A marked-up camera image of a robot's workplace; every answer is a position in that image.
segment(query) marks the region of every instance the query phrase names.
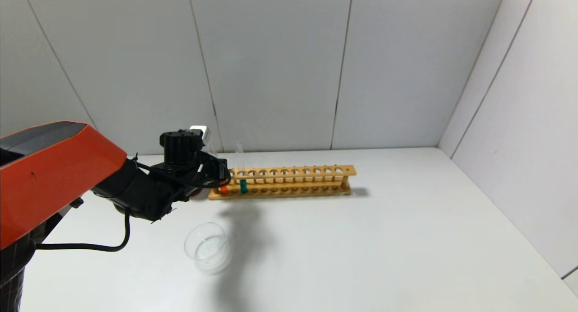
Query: robotic arm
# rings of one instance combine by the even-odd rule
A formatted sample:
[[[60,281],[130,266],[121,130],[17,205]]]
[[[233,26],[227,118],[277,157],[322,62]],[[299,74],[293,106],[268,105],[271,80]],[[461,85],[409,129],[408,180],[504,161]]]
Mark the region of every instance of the robotic arm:
[[[163,133],[164,162],[150,167],[85,123],[54,122],[0,139],[2,312],[37,248],[30,232],[64,206],[78,207],[88,190],[112,201],[128,225],[129,216],[157,221],[197,189],[227,185],[227,161],[201,151],[208,137],[204,126]]]

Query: white table surface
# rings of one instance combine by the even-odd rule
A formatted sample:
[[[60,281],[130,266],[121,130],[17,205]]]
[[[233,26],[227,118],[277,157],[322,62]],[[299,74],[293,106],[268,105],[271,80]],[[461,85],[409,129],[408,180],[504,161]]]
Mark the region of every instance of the white table surface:
[[[245,161],[353,164],[354,194],[191,200],[152,225],[131,219],[120,252],[38,251],[25,271],[22,311],[578,311],[578,298],[438,149],[254,153]],[[83,198],[46,242],[119,244],[123,216],[92,193]],[[237,248],[219,275],[198,271],[182,248],[209,221]]]

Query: white wall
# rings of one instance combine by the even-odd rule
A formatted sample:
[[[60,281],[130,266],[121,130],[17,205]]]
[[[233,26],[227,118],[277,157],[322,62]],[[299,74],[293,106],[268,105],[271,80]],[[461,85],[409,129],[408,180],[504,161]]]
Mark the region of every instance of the white wall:
[[[502,0],[460,102],[439,143],[440,149],[447,156],[454,155],[471,119],[488,92],[529,4],[530,0]]]
[[[578,265],[578,0],[533,0],[454,161],[564,275]]]
[[[33,125],[90,122],[26,0],[0,0],[0,136]]]
[[[30,1],[111,141],[130,154],[159,153],[161,133],[194,124],[208,125],[221,148],[188,0]]]
[[[225,151],[330,149],[350,0],[192,0]]]
[[[436,145],[500,0],[30,2],[40,25],[3,9],[2,133],[92,118],[153,154],[191,124],[229,151]]]
[[[437,146],[501,0],[353,0],[333,148]]]

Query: wooden test tube rack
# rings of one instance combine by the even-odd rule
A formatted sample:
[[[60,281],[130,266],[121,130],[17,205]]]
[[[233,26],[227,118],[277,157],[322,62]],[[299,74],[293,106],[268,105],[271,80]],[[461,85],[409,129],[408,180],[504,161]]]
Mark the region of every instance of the wooden test tube rack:
[[[353,165],[292,166],[282,168],[233,168],[227,189],[213,189],[210,200],[351,195]],[[247,193],[241,193],[241,180]]]

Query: test tube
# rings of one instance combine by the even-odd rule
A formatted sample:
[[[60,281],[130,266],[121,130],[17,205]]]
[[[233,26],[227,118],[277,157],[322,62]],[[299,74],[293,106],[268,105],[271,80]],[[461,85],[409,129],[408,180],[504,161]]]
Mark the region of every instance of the test tube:
[[[239,171],[245,170],[245,162],[243,160],[243,144],[240,141],[237,141],[235,144],[235,153],[237,154],[237,168]],[[247,193],[247,180],[240,180],[241,185],[241,193]]]

